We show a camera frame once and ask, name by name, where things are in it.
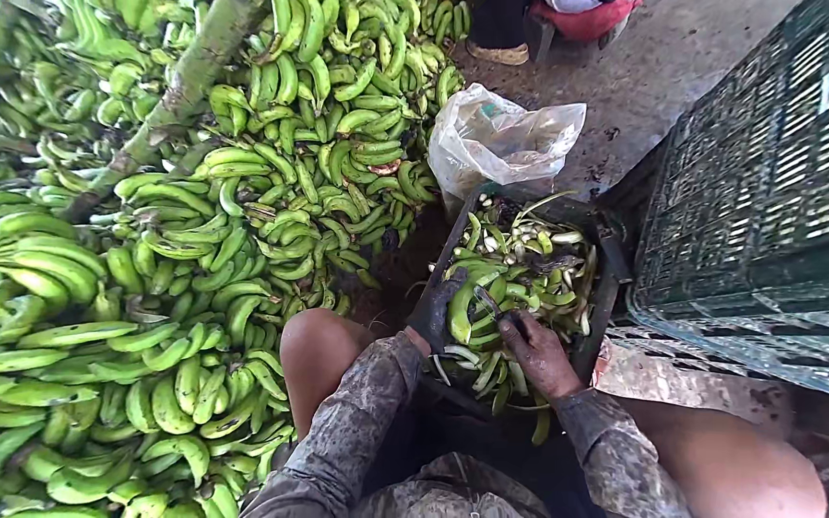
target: black plastic crate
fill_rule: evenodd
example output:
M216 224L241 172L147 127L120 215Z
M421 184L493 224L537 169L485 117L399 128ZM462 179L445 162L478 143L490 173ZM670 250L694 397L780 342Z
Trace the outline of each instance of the black plastic crate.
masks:
M435 288L443 280L443 272L454 262L453 248L459 246L460 237L469 225L468 214L479 207L478 198L481 194L489 196L503 195L507 198L526 204L545 198L548 194L527 186L527 182L516 182L509 185L500 185L494 182L485 182L476 187L460 211L460 215L453 224L453 229L440 253L434 271L427 281L425 293ZM561 223L570 222L584 230L587 239L598 247L597 278L594 283L591 305L591 333L581 341L578 350L571 354L571 364L577 371L582 383L588 383L593 374L594 363L600 351L600 343L604 338L604 331L609 324L610 314L616 302L619 285L628 282L631 278L628 273L626 260L620 251L625 231L612 215L606 214L595 206L572 200L562 196L533 211L533 213L548 221Z
M829 392L829 1L795 7L669 139L629 316L681 366ZM614 338L647 349L638 332Z

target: foot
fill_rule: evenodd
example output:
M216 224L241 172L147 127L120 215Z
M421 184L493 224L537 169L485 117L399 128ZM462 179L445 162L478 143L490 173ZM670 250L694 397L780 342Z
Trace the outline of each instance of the foot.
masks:
M530 47L526 43L512 49L484 49L466 40L466 51L473 57L493 61L501 65L517 66L530 61Z

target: dirty hand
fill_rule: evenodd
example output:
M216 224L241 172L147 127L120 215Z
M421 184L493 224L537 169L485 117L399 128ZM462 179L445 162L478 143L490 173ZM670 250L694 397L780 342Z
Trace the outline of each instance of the dirty hand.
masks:
M457 268L449 280L441 282L436 288L421 296L414 311L405 321L409 328L414 329L430 344L430 350L434 354L443 352L443 347L452 342L447 327L447 304L465 279L466 269Z
M504 343L536 389L549 401L584 390L558 335L536 322L529 312L521 311L520 318L526 327L527 340L508 319L501 319L497 326Z

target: concrete floor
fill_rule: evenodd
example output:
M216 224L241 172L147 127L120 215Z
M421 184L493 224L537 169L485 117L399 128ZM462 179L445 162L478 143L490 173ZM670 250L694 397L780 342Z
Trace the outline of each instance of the concrete floor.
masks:
M555 186L581 199L619 181L677 117L712 88L799 0L645 0L606 49L553 42L545 65L516 69L456 58L479 82L528 110L588 103L587 121Z

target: white plastic bag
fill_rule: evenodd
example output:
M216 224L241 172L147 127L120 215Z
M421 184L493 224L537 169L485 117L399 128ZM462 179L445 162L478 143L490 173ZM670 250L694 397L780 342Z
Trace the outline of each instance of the white plastic bag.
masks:
M559 13L567 13L570 15L590 11L594 7L601 5L601 2L598 0L545 0L545 2Z
M507 185L552 178L565 166L585 112L584 103L527 112L473 83L437 114L427 163L440 189L460 199L485 179Z

